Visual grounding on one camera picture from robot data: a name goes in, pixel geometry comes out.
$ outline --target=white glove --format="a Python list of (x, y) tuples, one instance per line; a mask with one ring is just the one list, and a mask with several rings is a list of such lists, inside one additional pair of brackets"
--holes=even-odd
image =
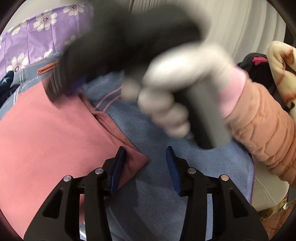
[(125, 79), (121, 97), (138, 98), (140, 110), (175, 138), (190, 131), (188, 110), (175, 103), (172, 92), (211, 79), (218, 90), (217, 104), (223, 118), (231, 114), (242, 94), (246, 77), (235, 67), (229, 54), (216, 44), (185, 44), (157, 56), (149, 65), (142, 87), (132, 79)]

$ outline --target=pink fabric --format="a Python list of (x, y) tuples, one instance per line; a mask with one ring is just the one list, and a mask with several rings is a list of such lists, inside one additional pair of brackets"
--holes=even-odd
[(146, 163), (113, 120), (83, 97), (56, 108), (39, 83), (19, 95), (0, 121), (0, 209), (23, 238), (34, 215), (65, 176), (101, 167), (119, 146), (128, 153), (123, 185)]
[(237, 105), (246, 84), (247, 74), (234, 67), (228, 85), (219, 92), (219, 109), (223, 118), (229, 116)]
[(259, 64), (261, 64), (263, 62), (268, 63), (268, 60), (266, 58), (264, 58), (264, 57), (254, 57), (252, 59), (252, 62), (254, 63), (254, 65), (259, 65)]

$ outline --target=flower print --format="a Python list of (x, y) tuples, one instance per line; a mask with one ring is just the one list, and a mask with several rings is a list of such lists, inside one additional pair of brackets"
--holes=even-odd
[(12, 27), (11, 29), (9, 29), (7, 31), (7, 33), (11, 33), (12, 32), (11, 33), (12, 36), (15, 35), (15, 34), (17, 34), (19, 32), (19, 30), (20, 30), (21, 27), (24, 28), (24, 27), (26, 27), (28, 25), (27, 20), (29, 20), (29, 19), (27, 18), (26, 20), (22, 21), (19, 25), (16, 25), (15, 27)]
[(72, 35), (71, 38), (70, 38), (70, 40), (67, 40), (67, 41), (65, 42), (65, 44), (66, 44), (66, 45), (71, 45), (72, 42), (74, 42), (76, 39), (80, 38), (81, 36), (82, 36), (81, 34), (78, 35), (78, 37), (76, 37), (75, 35)]
[(24, 53), (21, 53), (18, 58), (15, 56), (12, 58), (11, 65), (6, 68), (6, 72), (14, 71), (18, 72), (29, 63), (28, 57), (25, 57)]
[(78, 14), (78, 12), (83, 13), (84, 12), (84, 4), (83, 3), (79, 3), (79, 4), (74, 4), (74, 5), (70, 5), (67, 6), (63, 9), (64, 13), (69, 13), (69, 16), (76, 16)]
[(40, 32), (44, 27), (45, 30), (48, 30), (51, 24), (55, 24), (57, 22), (56, 17), (56, 12), (52, 14), (52, 10), (47, 10), (44, 13), (36, 16), (36, 22), (33, 26), (34, 28), (37, 28), (38, 32)]
[(36, 60), (36, 62), (42, 60), (43, 58), (47, 58), (49, 56), (51, 56), (53, 54), (54, 50), (51, 48), (50, 50), (46, 51), (43, 55), (43, 57), (38, 57)]
[(93, 6), (91, 6), (91, 11), (89, 12), (89, 14), (91, 15), (91, 17), (94, 16), (94, 7)]

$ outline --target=pink cuff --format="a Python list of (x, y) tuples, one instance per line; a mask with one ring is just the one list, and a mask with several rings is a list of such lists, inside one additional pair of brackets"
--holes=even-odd
[(247, 75), (239, 67), (234, 67), (228, 85), (219, 92), (219, 108), (221, 116), (229, 116), (237, 105), (246, 84)]

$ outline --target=purple floral fabric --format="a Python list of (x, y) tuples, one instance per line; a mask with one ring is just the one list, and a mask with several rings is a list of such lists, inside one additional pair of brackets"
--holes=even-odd
[(90, 31), (94, 9), (74, 4), (47, 10), (0, 35), (0, 77), (62, 51)]

